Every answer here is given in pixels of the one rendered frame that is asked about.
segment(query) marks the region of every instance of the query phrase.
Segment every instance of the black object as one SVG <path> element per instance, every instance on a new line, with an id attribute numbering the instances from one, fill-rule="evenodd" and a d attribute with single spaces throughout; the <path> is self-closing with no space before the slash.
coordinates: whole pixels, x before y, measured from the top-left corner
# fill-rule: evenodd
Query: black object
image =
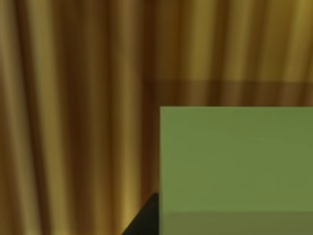
<path id="1" fill-rule="evenodd" d="M 158 193 L 154 193 L 122 235 L 158 235 Z"/>

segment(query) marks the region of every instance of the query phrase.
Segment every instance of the green rectangle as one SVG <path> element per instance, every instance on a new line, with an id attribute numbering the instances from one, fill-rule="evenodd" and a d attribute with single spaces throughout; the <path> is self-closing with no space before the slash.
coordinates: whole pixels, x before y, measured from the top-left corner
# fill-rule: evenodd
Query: green rectangle
<path id="1" fill-rule="evenodd" d="M 163 107 L 160 149 L 164 218 L 313 212 L 312 108 Z"/>

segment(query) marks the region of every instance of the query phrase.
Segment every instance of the striped curtain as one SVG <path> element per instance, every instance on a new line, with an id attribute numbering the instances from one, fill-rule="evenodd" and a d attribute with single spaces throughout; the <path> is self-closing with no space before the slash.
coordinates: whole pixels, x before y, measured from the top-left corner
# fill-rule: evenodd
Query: striped curtain
<path id="1" fill-rule="evenodd" d="M 0 0 L 0 234 L 121 234 L 162 105 L 312 106 L 313 0 Z"/>

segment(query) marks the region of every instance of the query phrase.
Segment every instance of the brown curtain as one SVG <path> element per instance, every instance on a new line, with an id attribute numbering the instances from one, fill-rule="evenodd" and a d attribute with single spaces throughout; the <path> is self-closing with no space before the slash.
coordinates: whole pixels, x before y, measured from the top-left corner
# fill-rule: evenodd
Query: brown curtain
<path id="1" fill-rule="evenodd" d="M 0 0 L 0 234 L 118 235 L 159 107 L 312 106 L 312 0 Z"/>

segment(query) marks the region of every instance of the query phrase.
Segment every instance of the curtain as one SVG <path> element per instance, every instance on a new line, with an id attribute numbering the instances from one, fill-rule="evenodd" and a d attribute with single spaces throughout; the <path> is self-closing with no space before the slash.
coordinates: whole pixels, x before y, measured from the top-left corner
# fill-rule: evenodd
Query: curtain
<path id="1" fill-rule="evenodd" d="M 0 233 L 118 235 L 160 106 L 312 106 L 311 0 L 0 0 Z"/>

